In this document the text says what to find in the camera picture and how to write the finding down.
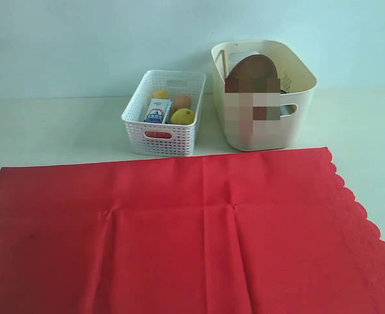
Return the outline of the yellow lemon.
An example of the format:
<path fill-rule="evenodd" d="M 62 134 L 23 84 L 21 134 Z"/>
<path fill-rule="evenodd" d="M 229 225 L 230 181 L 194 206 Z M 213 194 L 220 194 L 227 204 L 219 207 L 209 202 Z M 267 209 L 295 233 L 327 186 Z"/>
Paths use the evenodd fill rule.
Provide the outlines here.
<path fill-rule="evenodd" d="M 190 125 L 195 120 L 195 112 L 188 108 L 175 111 L 171 116 L 171 123 L 177 125 Z"/>

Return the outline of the white perforated plastic basket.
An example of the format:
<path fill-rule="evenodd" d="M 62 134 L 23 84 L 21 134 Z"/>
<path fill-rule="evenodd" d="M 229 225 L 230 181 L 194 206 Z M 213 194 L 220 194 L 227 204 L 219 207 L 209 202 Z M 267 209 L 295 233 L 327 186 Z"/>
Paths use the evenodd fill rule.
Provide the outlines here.
<path fill-rule="evenodd" d="M 121 114 L 131 148 L 136 154 L 152 156 L 191 156 L 202 117 L 202 99 L 206 83 L 206 74 L 190 71 L 147 71 L 129 103 Z M 177 96 L 187 95 L 192 99 L 195 120 L 190 125 L 144 122 L 146 111 L 157 90 L 167 90 L 171 101 Z M 146 131 L 168 132 L 171 139 L 155 139 L 145 136 Z"/>

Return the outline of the cream plastic storage bin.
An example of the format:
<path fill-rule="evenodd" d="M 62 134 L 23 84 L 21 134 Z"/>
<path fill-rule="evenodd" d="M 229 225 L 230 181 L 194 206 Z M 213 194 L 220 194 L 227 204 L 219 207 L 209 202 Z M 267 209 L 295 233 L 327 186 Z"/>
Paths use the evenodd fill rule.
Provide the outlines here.
<path fill-rule="evenodd" d="M 230 71 L 244 58 L 262 54 L 270 58 L 280 79 L 280 93 L 225 93 L 221 51 Z M 290 146 L 297 137 L 310 105 L 316 77 L 284 43 L 270 40 L 221 43 L 211 50 L 214 106 L 226 141 L 242 151 Z M 296 104 L 297 111 L 281 117 L 280 106 Z"/>

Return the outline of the yellow cheese wedge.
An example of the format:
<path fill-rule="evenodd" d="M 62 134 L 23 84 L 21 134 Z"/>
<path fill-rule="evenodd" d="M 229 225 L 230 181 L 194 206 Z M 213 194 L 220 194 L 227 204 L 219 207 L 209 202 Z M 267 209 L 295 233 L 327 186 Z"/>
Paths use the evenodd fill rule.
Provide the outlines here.
<path fill-rule="evenodd" d="M 156 99 L 169 99 L 169 92 L 167 90 L 157 90 L 152 95 L 153 98 Z"/>

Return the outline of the stainless steel cup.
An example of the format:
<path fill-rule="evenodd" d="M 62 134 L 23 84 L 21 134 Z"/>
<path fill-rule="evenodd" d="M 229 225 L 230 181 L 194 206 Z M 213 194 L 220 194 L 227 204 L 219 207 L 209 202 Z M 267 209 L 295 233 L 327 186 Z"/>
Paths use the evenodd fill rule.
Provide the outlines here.
<path fill-rule="evenodd" d="M 296 104 L 286 104 L 280 106 L 281 117 L 291 116 L 297 111 Z"/>

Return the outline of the brown egg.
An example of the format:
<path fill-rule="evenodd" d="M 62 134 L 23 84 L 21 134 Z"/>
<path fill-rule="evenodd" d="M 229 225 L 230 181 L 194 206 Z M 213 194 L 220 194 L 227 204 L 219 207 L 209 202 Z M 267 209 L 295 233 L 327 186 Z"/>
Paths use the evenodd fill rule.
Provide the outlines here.
<path fill-rule="evenodd" d="M 181 95 L 175 98 L 173 108 L 175 111 L 180 109 L 191 109 L 192 99 L 187 95 Z"/>

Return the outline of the white milk carton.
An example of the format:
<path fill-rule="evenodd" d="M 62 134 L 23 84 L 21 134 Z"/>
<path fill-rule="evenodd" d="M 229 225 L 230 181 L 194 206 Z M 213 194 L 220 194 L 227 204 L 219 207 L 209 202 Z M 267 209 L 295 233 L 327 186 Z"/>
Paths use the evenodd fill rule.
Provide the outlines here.
<path fill-rule="evenodd" d="M 146 111 L 144 122 L 166 124 L 171 112 L 172 103 L 170 99 L 152 98 Z"/>

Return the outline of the wooden chopstick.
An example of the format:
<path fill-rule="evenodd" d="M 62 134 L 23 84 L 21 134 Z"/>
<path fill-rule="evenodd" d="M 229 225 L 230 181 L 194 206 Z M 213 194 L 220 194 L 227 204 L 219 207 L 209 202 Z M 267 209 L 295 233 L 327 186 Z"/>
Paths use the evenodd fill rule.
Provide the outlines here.
<path fill-rule="evenodd" d="M 224 78 L 226 79 L 229 74 L 229 67 L 228 67 L 228 62 L 227 62 L 227 54 L 225 50 L 221 51 L 222 55 L 222 63 L 223 63 L 223 68 L 224 68 Z"/>

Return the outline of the brown round plate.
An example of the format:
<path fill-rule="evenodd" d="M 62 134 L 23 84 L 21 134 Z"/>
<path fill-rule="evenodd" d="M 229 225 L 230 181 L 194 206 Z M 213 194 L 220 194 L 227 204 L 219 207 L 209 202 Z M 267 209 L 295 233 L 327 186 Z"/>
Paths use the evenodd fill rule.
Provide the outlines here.
<path fill-rule="evenodd" d="M 262 54 L 244 58 L 225 79 L 225 93 L 280 93 L 273 61 Z"/>

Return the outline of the red scalloped table mat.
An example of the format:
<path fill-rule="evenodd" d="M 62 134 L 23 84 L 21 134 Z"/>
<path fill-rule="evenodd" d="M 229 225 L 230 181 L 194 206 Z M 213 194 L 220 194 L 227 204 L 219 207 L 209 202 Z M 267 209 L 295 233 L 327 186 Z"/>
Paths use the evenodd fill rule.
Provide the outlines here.
<path fill-rule="evenodd" d="M 0 170 L 0 313 L 385 313 L 328 148 Z"/>

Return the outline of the red grilled sausage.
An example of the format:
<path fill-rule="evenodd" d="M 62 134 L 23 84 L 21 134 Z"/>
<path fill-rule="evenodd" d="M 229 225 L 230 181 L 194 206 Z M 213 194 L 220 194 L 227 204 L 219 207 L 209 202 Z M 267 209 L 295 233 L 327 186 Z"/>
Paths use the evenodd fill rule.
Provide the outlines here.
<path fill-rule="evenodd" d="M 155 139 L 171 139 L 172 135 L 168 132 L 160 132 L 160 131 L 146 131 L 145 136 L 149 138 Z"/>

